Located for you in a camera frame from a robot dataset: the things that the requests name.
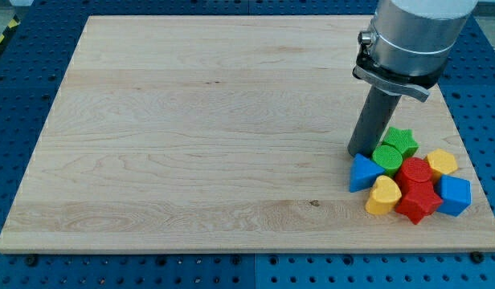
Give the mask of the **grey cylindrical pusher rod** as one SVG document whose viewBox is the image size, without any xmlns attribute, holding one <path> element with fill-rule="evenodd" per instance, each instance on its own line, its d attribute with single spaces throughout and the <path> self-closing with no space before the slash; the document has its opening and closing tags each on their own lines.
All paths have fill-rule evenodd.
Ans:
<svg viewBox="0 0 495 289">
<path fill-rule="evenodd" d="M 372 155 L 400 98 L 401 95 L 389 94 L 374 86 L 370 88 L 347 146 L 351 156 Z"/>
</svg>

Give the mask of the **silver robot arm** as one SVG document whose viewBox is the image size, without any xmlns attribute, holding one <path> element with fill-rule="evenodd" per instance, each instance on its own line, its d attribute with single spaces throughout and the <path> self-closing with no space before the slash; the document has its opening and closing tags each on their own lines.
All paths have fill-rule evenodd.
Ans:
<svg viewBox="0 0 495 289">
<path fill-rule="evenodd" d="M 380 0 L 352 71 L 371 85 L 347 146 L 370 156 L 402 96 L 425 102 L 477 0 Z"/>
</svg>

